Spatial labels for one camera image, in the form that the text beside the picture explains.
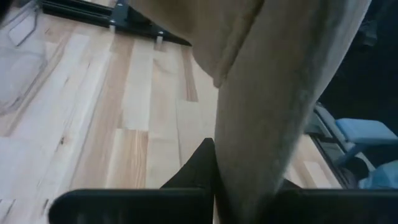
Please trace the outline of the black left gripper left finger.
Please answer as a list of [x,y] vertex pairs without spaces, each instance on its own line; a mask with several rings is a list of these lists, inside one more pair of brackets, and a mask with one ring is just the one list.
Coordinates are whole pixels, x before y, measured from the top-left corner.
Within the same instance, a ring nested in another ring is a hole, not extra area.
[[212,224],[215,144],[205,138],[158,189],[77,189],[53,201],[50,224]]

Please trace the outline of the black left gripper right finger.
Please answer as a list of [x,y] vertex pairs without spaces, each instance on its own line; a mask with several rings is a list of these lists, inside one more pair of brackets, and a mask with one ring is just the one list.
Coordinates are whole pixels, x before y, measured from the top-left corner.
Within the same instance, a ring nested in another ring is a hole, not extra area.
[[398,190],[303,189],[285,180],[275,224],[398,224]]

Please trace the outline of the tan baseball cap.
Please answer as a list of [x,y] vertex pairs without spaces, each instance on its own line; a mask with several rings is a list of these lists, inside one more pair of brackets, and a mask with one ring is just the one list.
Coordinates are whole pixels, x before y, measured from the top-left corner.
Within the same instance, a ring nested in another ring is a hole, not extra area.
[[371,0],[128,1],[187,40],[213,79],[219,206],[257,224]]

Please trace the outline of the blue padded chair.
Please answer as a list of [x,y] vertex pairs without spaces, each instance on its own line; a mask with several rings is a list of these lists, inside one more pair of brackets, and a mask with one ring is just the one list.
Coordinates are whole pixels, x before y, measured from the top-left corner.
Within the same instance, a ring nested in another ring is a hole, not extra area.
[[345,139],[354,146],[336,160],[336,165],[343,166],[350,159],[369,146],[398,144],[396,136],[384,123],[368,119],[341,118],[336,120],[336,126]]

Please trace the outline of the clear plastic bin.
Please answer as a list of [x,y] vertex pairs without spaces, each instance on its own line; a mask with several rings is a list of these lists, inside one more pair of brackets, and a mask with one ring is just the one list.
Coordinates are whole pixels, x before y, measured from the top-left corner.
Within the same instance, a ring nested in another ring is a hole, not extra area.
[[15,0],[0,23],[0,116],[21,105],[47,65],[41,0]]

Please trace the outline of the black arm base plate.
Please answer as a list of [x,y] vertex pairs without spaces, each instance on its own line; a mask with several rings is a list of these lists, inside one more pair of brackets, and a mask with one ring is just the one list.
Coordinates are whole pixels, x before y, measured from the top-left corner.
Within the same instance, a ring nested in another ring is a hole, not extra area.
[[151,26],[151,21],[134,10],[127,0],[117,0],[109,24],[120,30],[141,30]]

